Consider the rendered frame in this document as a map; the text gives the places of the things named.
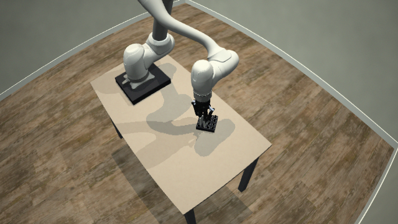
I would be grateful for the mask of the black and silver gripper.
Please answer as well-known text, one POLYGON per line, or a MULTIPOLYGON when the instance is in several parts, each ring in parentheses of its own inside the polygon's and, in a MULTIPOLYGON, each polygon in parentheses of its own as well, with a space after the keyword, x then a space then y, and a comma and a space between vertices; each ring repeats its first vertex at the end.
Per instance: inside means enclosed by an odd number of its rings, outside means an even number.
POLYGON ((207 125, 207 121, 211 118, 211 115, 215 110, 214 108, 211 107, 210 100, 206 102, 199 102, 197 100, 193 100, 191 104, 193 105, 196 116, 199 117, 200 125, 203 123, 203 127, 205 127, 207 125), (208 109, 210 109, 209 113, 208 109))

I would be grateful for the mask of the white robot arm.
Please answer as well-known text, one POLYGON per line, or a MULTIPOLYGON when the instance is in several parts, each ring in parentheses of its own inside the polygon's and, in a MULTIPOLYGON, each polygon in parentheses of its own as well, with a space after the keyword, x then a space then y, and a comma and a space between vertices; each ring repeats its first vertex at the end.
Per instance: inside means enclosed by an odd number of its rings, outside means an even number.
POLYGON ((202 44, 208 51, 208 61, 198 60, 193 64, 191 83, 193 96, 199 102, 209 101, 212 88, 222 78, 228 76, 239 63, 236 52, 226 50, 206 34, 171 17, 174 0, 138 0, 145 10, 154 18, 153 30, 143 46, 129 45, 123 55, 123 86, 130 85, 136 90, 143 84, 154 80, 148 68, 156 61, 169 54, 174 46, 174 38, 168 30, 202 44))

